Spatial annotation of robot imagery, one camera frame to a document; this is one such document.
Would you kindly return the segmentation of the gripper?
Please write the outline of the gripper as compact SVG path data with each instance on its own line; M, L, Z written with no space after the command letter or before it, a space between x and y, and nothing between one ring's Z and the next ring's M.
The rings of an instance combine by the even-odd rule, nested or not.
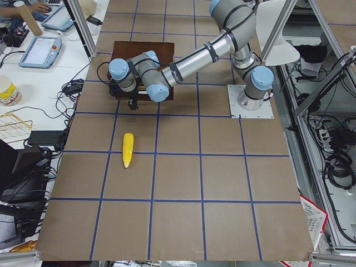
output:
M128 101L128 107L130 108L130 110L137 110L138 104L137 104L137 94L133 93L129 96L129 101Z

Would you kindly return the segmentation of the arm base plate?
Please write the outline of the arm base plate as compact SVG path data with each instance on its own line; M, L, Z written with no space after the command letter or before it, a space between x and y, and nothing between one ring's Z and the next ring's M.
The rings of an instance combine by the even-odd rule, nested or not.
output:
M273 119L269 94L260 100L252 100L245 94L245 85L227 85L231 118Z

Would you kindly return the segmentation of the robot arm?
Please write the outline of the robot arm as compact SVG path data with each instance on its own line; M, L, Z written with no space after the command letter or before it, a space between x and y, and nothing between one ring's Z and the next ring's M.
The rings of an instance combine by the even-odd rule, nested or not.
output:
M257 3L252 6L247 1L212 1L209 12L220 34L162 70L153 50L127 60L111 60L108 66L111 75L108 82L110 95L123 93L129 99L129 108L136 110L139 94L137 80L141 80L151 101L164 101L176 84L231 54L233 68L246 84L238 97L239 105L249 111L258 110L274 80L273 72L256 62L249 47L260 6Z

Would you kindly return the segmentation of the person hand on mouse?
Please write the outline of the person hand on mouse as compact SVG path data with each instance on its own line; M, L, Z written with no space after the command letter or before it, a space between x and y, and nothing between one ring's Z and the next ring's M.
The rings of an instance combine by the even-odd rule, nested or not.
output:
M31 12L39 12L39 13L49 13L51 11L51 7L42 2L37 2L29 6Z

